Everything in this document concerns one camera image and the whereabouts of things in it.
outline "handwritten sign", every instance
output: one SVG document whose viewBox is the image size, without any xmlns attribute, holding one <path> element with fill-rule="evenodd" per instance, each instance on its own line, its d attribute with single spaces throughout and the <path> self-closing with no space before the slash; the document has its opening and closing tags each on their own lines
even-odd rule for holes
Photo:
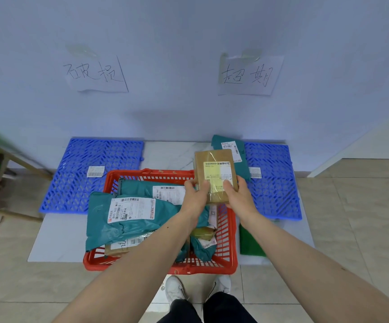
<svg viewBox="0 0 389 323">
<path fill-rule="evenodd" d="M 220 70 L 219 95 L 271 95 L 283 60 L 283 56 L 265 56 L 247 64 L 246 59 L 226 59 Z"/>
<path fill-rule="evenodd" d="M 122 65 L 116 55 L 97 59 L 68 55 L 61 68 L 70 88 L 79 92 L 88 89 L 128 92 Z"/>
</svg>

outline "green plastic mat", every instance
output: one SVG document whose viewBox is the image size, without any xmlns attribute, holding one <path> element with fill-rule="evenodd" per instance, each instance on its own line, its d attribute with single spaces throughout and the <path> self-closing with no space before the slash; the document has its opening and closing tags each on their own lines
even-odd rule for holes
<svg viewBox="0 0 389 323">
<path fill-rule="evenodd" d="M 256 239 L 241 225 L 239 225 L 239 246 L 241 255 L 254 255 L 266 257 L 265 252 Z"/>
</svg>

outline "shoe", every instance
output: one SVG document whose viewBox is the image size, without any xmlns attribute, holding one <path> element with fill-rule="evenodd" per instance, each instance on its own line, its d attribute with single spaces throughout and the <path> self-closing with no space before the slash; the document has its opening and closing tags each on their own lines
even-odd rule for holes
<svg viewBox="0 0 389 323">
<path fill-rule="evenodd" d="M 219 291 L 229 294 L 230 293 L 231 280 L 230 275 L 218 275 L 213 284 L 213 289 L 209 293 L 207 300 L 211 296 Z"/>
<path fill-rule="evenodd" d="M 169 304 L 171 304 L 175 299 L 187 299 L 181 280 L 174 275 L 168 277 L 166 280 L 165 294 Z"/>
</svg>

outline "leg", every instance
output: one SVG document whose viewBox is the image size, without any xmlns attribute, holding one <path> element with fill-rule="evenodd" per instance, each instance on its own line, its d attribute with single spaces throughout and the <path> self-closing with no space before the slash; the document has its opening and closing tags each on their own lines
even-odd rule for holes
<svg viewBox="0 0 389 323">
<path fill-rule="evenodd" d="M 185 299 L 175 299 L 170 305 L 169 313 L 157 323 L 202 323 L 193 305 Z"/>
<path fill-rule="evenodd" d="M 193 305 L 186 299 L 182 283 L 176 276 L 167 279 L 165 293 L 170 304 L 169 313 L 157 323 L 202 323 Z"/>
<path fill-rule="evenodd" d="M 238 299 L 229 293 L 230 277 L 218 276 L 212 292 L 203 305 L 205 323 L 256 323 Z"/>
</svg>

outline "tiled floor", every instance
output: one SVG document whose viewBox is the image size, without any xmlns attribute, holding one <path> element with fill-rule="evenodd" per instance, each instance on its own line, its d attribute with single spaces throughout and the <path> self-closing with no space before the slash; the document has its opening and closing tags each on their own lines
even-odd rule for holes
<svg viewBox="0 0 389 323">
<path fill-rule="evenodd" d="M 389 296 L 389 160 L 342 160 L 297 182 L 317 249 Z M 45 191 L 44 181 L 26 176 L 3 193 L 10 209 L 37 215 Z M 11 219 L 0 225 L 0 322 L 49 322 L 97 275 L 81 263 L 27 263 L 39 228 Z M 183 280 L 200 303 L 211 277 Z M 232 284 L 259 322 L 312 322 L 272 266 L 242 266 Z M 141 322 L 163 315 L 146 313 Z"/>
</svg>

